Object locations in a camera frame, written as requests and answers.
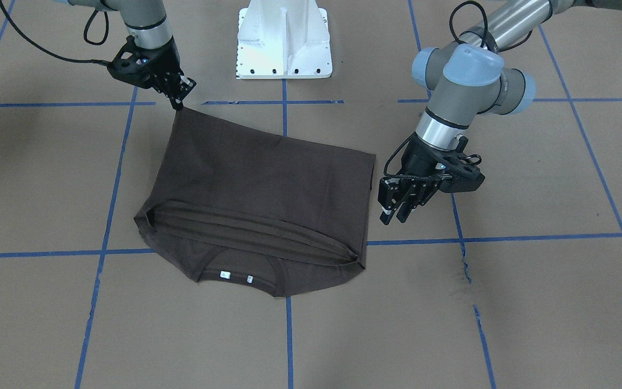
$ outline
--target white bracket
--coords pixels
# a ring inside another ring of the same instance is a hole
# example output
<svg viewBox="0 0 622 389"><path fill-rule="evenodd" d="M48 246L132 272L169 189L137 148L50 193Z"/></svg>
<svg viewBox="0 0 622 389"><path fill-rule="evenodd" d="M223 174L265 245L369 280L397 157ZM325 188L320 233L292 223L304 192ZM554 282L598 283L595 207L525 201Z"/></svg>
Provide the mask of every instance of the white bracket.
<svg viewBox="0 0 622 389"><path fill-rule="evenodd" d="M316 0L251 0L239 11L237 38L237 78L333 74L328 13Z"/></svg>

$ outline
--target light blue joint cap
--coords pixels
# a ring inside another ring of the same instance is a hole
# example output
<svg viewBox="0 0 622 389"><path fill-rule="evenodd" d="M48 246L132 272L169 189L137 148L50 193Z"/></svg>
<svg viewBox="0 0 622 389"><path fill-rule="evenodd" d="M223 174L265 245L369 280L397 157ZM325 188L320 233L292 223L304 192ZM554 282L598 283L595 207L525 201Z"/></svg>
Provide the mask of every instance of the light blue joint cap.
<svg viewBox="0 0 622 389"><path fill-rule="evenodd" d="M529 76L529 74L521 71L523 77L525 77L525 93L523 93L523 99L520 100L520 104L513 109L509 115L513 113L520 113L528 108L531 102L534 101L534 96L536 96L536 82L534 82L534 78Z"/></svg>
<svg viewBox="0 0 622 389"><path fill-rule="evenodd" d="M461 44L445 64L443 76L459 85L486 86L498 80L503 64L503 58L494 52Z"/></svg>
<svg viewBox="0 0 622 389"><path fill-rule="evenodd" d="M429 63L429 58L431 58L432 52L437 49L436 47L427 47L424 50L420 51L416 57L414 57L414 62L412 62L412 78L414 81L417 81L417 84L427 87L427 64Z"/></svg>

